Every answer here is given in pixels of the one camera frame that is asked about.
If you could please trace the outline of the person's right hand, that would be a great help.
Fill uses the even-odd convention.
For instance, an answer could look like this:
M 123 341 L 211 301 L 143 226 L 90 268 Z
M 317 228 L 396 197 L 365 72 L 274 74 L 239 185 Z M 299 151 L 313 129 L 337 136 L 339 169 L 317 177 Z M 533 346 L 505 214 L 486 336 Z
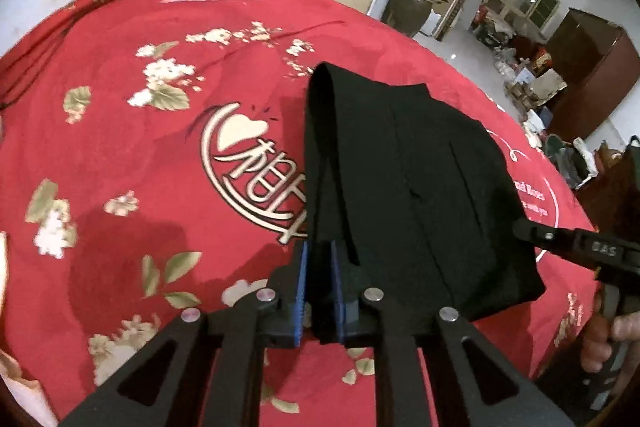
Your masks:
M 608 320 L 601 312 L 602 294 L 599 289 L 594 297 L 593 314 L 584 328 L 580 363 L 587 373 L 598 373 L 612 357 L 614 341 L 626 341 L 628 352 L 618 379 L 631 379 L 639 366 L 639 312 Z

